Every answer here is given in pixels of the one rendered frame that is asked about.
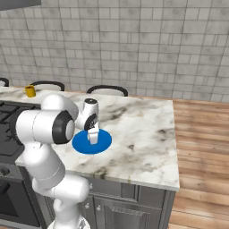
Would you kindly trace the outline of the grey cupboard door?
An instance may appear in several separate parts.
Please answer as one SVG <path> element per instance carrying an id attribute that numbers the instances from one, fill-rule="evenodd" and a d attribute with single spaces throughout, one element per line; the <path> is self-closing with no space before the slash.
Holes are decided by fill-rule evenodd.
<path id="1" fill-rule="evenodd" d="M 86 209 L 85 205 L 89 203 L 89 208 Z M 82 203 L 81 203 L 81 213 L 83 217 L 88 221 L 90 225 L 90 229 L 97 229 L 96 226 L 96 217 L 94 211 L 94 202 L 91 196 L 88 196 Z"/>
<path id="2" fill-rule="evenodd" d="M 161 216 L 158 208 L 102 198 L 94 198 L 94 204 L 98 229 L 158 229 Z"/>

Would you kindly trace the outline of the grey drawer front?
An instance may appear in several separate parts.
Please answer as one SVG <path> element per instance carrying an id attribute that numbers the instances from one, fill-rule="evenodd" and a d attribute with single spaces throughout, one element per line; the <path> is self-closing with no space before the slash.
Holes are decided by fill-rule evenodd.
<path id="1" fill-rule="evenodd" d="M 96 178 L 89 178 L 90 192 L 99 196 L 119 199 L 158 199 L 161 201 L 165 192 L 160 189 L 129 184 L 123 182 L 111 182 Z"/>

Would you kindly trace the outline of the yellow mug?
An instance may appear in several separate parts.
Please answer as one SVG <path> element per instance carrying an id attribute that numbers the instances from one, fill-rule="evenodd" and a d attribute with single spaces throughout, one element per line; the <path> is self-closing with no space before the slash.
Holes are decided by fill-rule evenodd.
<path id="1" fill-rule="evenodd" d="M 33 85 L 28 85 L 24 88 L 23 93 L 28 97 L 28 98 L 33 98 L 36 96 L 36 90 Z"/>

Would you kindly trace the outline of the grey extractor hood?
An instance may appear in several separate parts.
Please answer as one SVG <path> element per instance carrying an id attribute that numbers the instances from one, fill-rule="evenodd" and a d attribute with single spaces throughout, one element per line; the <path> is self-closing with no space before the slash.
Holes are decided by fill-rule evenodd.
<path id="1" fill-rule="evenodd" d="M 41 5 L 41 0 L 0 0 L 0 11 Z"/>

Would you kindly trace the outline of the black hob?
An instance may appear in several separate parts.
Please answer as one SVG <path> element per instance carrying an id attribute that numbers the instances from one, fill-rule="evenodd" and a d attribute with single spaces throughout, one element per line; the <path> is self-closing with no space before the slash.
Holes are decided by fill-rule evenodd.
<path id="1" fill-rule="evenodd" d="M 40 109 L 40 105 L 0 100 L 0 156 L 12 157 L 22 148 L 13 137 L 10 121 L 15 113 Z"/>

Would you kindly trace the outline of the blue round plate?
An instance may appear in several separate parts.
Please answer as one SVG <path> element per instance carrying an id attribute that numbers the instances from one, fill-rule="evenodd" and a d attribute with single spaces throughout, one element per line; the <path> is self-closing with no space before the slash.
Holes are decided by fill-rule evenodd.
<path id="1" fill-rule="evenodd" d="M 111 135 L 105 131 L 100 129 L 98 133 L 98 143 L 91 144 L 88 139 L 88 133 L 86 131 L 79 131 L 72 138 L 72 147 L 82 153 L 88 155 L 94 155 L 101 153 L 108 149 L 112 144 Z"/>

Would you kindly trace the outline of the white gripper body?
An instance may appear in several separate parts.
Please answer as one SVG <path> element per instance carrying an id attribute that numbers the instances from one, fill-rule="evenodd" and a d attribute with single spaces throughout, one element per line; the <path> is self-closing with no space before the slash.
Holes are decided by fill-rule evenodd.
<path id="1" fill-rule="evenodd" d="M 98 143 L 98 133 L 99 130 L 96 128 L 92 128 L 88 130 L 88 140 L 91 145 L 95 145 Z"/>

